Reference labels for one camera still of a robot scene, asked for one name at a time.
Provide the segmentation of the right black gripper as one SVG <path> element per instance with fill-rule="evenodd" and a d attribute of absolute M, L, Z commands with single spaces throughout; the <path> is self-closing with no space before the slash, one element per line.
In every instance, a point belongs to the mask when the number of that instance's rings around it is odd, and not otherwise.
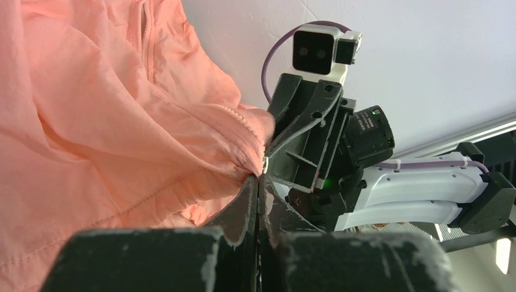
<path fill-rule="evenodd" d="M 275 129 L 264 173 L 308 201 L 339 191 L 341 181 L 354 173 L 340 150 L 354 103 L 342 95 L 339 83 L 284 73 L 268 107 Z"/>

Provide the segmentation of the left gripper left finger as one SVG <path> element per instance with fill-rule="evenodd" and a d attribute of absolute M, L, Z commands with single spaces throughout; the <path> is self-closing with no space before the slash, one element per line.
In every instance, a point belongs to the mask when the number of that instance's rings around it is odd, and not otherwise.
<path fill-rule="evenodd" d="M 199 228 L 89 229 L 62 247 L 42 291 L 256 291 L 258 179 Z"/>

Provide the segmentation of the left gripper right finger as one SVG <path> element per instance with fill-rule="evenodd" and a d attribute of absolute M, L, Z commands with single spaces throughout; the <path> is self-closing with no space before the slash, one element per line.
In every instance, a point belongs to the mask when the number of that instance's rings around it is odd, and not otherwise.
<path fill-rule="evenodd" d="M 267 175 L 259 181 L 263 291 L 457 291 L 442 248 L 422 234 L 324 232 Z"/>

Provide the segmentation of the salmon pink zip jacket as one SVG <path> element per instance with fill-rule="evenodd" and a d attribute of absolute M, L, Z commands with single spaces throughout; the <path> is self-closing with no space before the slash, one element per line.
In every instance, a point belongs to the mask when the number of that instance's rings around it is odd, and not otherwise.
<path fill-rule="evenodd" d="M 221 211 L 274 133 L 240 101 L 180 1 L 2 1 L 1 290 L 37 291 L 79 230 Z"/>

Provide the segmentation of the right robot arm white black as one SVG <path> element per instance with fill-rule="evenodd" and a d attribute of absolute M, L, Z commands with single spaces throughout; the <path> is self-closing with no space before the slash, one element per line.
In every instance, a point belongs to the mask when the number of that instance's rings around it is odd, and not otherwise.
<path fill-rule="evenodd" d="M 286 208 L 317 231 L 410 222 L 480 235 L 510 220 L 515 187 L 473 144 L 393 159 L 385 112 L 356 111 L 340 83 L 282 74 L 268 110 L 276 130 L 263 172 L 288 187 Z"/>

